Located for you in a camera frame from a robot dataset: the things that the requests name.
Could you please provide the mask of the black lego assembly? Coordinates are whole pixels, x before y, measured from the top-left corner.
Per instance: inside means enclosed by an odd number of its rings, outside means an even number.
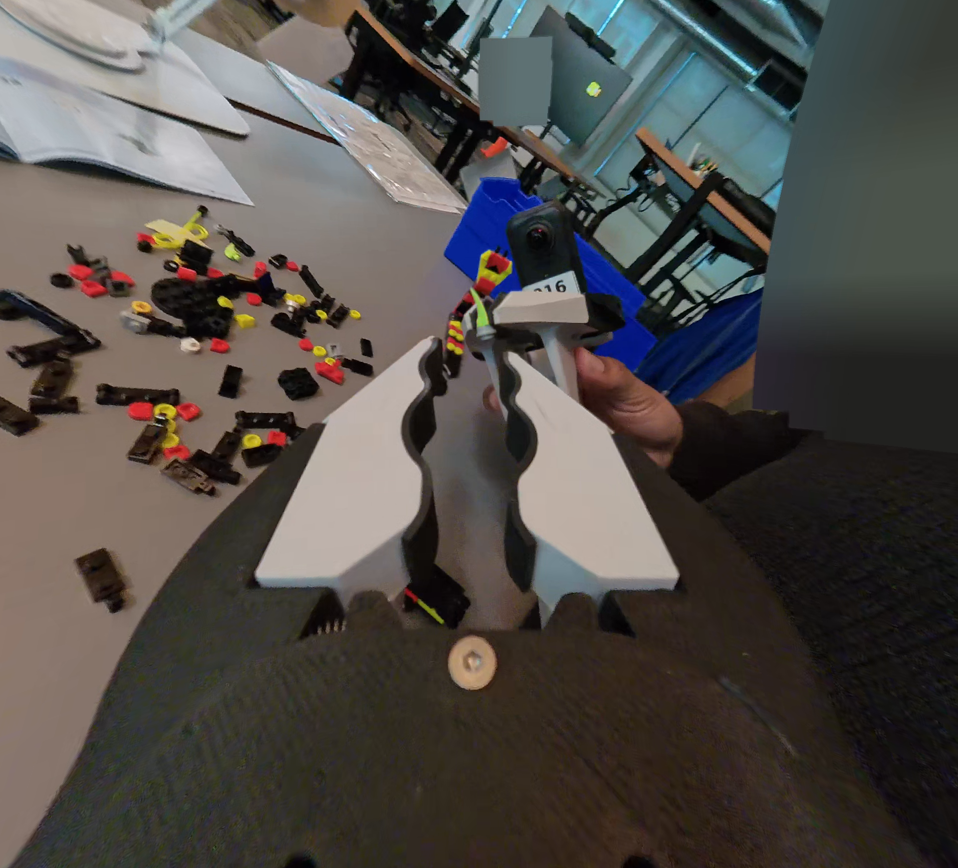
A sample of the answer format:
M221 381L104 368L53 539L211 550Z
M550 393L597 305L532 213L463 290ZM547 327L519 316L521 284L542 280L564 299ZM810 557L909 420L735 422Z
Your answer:
M423 615L449 630L460 627L471 604L462 585L436 563L414 578L401 594L403 612Z

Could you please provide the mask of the wooden desk with black legs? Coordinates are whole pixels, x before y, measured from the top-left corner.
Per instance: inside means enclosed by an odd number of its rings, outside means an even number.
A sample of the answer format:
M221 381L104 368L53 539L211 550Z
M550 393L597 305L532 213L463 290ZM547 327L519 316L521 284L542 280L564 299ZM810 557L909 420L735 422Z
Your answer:
M728 196L729 180L723 174L694 174L648 129L639 129L636 138L645 152L642 163L662 176L661 189L677 204L666 228L626 269L642 295L652 297L680 266L691 265L703 247L763 274L774 225L773 218L758 219L763 203L736 188Z

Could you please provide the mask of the person's right forearm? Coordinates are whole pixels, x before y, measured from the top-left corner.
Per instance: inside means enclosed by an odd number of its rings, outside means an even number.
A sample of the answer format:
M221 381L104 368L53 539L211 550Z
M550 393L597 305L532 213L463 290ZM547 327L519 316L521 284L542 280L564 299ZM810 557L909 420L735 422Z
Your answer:
M751 472L783 458L822 431L793 428L784 412L731 414L694 401L677 407L681 438L667 474L696 501L704 501Z

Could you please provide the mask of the blue plastic bin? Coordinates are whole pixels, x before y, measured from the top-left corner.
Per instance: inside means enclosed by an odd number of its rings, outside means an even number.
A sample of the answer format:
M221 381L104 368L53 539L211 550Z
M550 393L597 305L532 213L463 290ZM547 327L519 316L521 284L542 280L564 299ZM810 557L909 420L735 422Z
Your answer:
M509 248L506 236L508 220L539 204L541 200L538 197L526 195L520 190L518 180L481 180L449 239L445 257L464 275L474 279L483 252ZM629 370L634 371L656 342L637 318L645 297L589 242L581 237L577 238L577 242L588 290L615 295L621 301L626 319L625 326L601 348L600 354L619 359Z

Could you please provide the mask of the clear plastic bag with sheet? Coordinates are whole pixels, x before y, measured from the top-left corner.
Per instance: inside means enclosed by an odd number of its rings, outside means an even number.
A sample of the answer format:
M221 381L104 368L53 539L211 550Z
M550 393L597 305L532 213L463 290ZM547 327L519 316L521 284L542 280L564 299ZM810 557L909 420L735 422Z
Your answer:
M366 108L274 62L268 70L313 120L398 204L461 215L466 201L402 133Z

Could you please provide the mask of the white round stand base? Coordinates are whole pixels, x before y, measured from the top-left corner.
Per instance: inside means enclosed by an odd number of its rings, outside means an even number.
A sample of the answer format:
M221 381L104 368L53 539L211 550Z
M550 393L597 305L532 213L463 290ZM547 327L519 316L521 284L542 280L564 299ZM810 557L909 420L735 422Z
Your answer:
M136 23L89 0L1 0L2 12L35 36L103 67L138 73L172 36L220 0L172 0Z

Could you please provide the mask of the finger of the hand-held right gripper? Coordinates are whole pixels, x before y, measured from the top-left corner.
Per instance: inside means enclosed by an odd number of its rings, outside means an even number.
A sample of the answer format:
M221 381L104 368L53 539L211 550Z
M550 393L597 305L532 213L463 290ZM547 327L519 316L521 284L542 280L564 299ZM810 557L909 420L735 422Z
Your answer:
M513 388L514 379L506 366L506 356L517 331L517 324L497 322L492 317L485 322L479 314L464 317L466 348L473 357L485 361L497 397L509 397Z
M588 303L584 294L556 291L511 291L492 307L495 326L585 325Z

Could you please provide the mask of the open instruction booklet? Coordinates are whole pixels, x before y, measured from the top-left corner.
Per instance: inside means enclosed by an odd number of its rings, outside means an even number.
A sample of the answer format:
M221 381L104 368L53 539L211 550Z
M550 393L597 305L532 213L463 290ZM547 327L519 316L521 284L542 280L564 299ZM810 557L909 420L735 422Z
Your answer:
M25 164L99 167L175 191L253 204L193 128L17 60L1 60L1 150Z

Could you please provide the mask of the pile of loose lego pieces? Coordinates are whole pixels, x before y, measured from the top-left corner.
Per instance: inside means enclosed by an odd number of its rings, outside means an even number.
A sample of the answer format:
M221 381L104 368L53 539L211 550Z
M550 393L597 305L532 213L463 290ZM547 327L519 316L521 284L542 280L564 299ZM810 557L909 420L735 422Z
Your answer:
M370 379L374 350L367 338L360 339L360 358L347 357L334 343L322 345L307 336L309 324L337 329L360 312L336 300L322 287L305 264L290 261L281 253L257 261L251 275L224 272L213 264L214 252L207 244L209 210L197 211L182 225L149 223L139 233L136 247L149 254L165 251L164 276L150 286L145 300L131 300L119 311L121 326L139 336L156 336L176 342L185 355L207 350L224 356L231 349L235 330L256 327L257 318L244 308L273 309L269 324L296 340L310 354L310 368L281 370L277 383L290 402L314 398L319 381L341 385L346 373ZM34 371L25 406L2 398L2 431L20 438L35 431L42 416L77 415L79 399L70 393L78 357L102 348L102 339L88 328L63 316L25 292L2 288L2 321L30 320L47 338L6 348L6 356L18 367ZM248 412L235 416L234 427L222 434L211 451L185 445L179 428L201 415L201 408L175 387L133 387L99 383L94 404L126 410L142 425L126 459L137 465L159 465L161 475L193 494L216 496L219 485L236 486L242 475L234 460L241 457L248 468L273 463L295 441L302 428L291 412Z

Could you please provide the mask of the person's dark knit sweater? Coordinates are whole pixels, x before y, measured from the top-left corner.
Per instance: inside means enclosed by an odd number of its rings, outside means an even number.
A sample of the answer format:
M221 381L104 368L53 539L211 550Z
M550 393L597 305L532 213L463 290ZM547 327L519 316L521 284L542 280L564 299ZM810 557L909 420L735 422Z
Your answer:
M704 501L779 593L893 813L956 866L956 454L811 439Z

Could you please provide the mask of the person's right hand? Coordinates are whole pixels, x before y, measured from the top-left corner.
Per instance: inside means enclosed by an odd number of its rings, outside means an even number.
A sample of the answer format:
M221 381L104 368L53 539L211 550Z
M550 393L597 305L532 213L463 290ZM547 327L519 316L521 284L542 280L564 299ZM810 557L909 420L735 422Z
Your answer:
M574 352L581 404L611 431L628 436L659 467L671 466L682 442L681 415L619 360Z

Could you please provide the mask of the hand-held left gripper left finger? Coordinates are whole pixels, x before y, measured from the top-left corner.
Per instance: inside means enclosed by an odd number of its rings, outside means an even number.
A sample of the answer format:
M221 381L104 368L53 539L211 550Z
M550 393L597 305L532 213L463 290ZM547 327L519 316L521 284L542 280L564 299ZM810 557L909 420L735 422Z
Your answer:
M428 577L439 527L424 450L444 392L427 337L333 411L255 570L263 588L325 587L346 604Z

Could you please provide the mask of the long wooden desk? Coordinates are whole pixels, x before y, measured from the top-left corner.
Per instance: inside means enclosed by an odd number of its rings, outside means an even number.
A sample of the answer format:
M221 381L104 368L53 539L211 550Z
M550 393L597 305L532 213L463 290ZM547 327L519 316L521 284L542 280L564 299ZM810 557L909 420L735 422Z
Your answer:
M525 129L497 127L482 121L473 96L407 48L364 6L354 11L349 27L356 32L353 59L342 75L339 94L353 101L363 81L375 75L390 96L414 93L421 98L439 100L440 109L452 118L453 128L442 145L435 167L449 182L459 180L463 167L472 161L483 141L493 142L501 137L510 147L531 156L519 176L524 193L537 190L546 173L551 171L563 187L559 200L570 206L581 222L595 215L596 190L542 138Z

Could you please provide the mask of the dark lego plate with clip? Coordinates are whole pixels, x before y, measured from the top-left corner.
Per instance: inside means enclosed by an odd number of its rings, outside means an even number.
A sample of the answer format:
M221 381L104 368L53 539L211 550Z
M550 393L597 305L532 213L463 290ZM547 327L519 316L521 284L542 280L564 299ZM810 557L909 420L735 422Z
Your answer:
M129 585L108 549L100 548L79 556L74 564L94 604L105 607L110 614L126 607Z

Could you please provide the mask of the dark laptop with sticker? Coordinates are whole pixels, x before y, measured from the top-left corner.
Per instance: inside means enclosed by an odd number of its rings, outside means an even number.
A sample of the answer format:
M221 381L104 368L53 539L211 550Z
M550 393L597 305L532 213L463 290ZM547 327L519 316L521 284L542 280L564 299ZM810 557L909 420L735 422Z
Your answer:
M574 146L581 146L625 93L631 77L552 7L543 10L530 36L552 39L548 123Z

